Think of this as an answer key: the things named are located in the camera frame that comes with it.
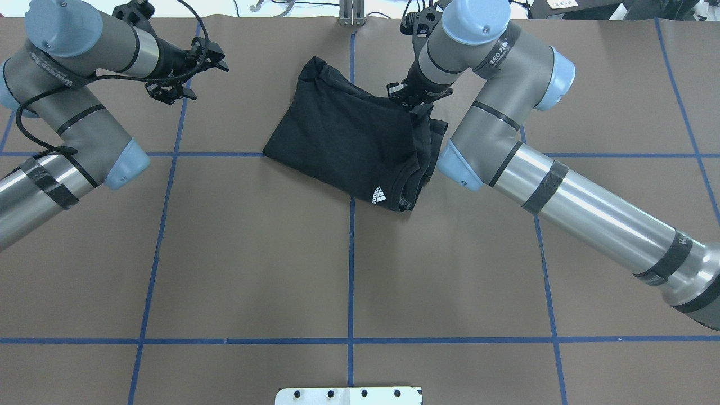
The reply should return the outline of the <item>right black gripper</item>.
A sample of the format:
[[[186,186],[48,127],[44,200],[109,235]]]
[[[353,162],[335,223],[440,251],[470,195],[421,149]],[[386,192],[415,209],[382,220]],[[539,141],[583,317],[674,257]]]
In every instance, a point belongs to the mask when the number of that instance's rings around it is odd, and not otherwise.
[[[402,82],[393,82],[386,85],[388,99],[399,102],[403,107],[416,107],[437,102],[453,94],[451,84],[435,84],[425,77],[419,67],[419,62],[414,62]]]

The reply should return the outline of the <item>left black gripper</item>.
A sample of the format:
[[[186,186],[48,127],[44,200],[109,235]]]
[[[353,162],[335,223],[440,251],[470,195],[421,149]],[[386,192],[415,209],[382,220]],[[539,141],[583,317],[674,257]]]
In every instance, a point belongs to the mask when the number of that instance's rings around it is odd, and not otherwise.
[[[193,76],[192,71],[202,72],[213,68],[224,72],[230,71],[224,61],[226,54],[221,46],[211,39],[195,37],[191,41],[190,49],[178,48],[165,39],[157,39],[157,46],[159,46],[159,59],[149,75],[149,83],[145,84],[145,88],[151,99],[158,102],[172,105],[177,100],[197,100],[195,92],[183,87],[182,83],[160,83],[160,79],[174,80],[173,77],[180,77],[180,80],[185,82]]]

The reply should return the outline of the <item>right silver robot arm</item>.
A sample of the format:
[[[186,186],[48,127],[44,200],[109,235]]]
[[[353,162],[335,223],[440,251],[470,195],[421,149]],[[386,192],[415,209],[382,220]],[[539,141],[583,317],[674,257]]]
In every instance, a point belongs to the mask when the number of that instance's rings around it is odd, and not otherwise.
[[[461,186],[484,185],[560,227],[658,288],[674,310],[718,330],[718,244],[705,244],[646,213],[519,138],[533,110],[557,105],[576,67],[511,21],[507,1],[437,1],[406,16],[415,59],[386,87],[403,108],[452,95],[467,71],[484,79],[440,152],[438,169]]]

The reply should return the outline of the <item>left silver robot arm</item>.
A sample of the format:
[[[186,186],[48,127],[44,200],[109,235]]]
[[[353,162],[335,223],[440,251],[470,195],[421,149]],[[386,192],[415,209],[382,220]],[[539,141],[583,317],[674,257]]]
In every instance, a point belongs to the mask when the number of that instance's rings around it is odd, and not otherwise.
[[[158,36],[154,7],[130,1],[108,15],[83,1],[32,1],[26,41],[2,62],[2,105],[42,150],[2,178],[2,249],[77,205],[100,185],[116,190],[151,160],[89,89],[101,80],[141,82],[151,99],[195,100],[185,84],[226,55],[201,37],[181,49]]]

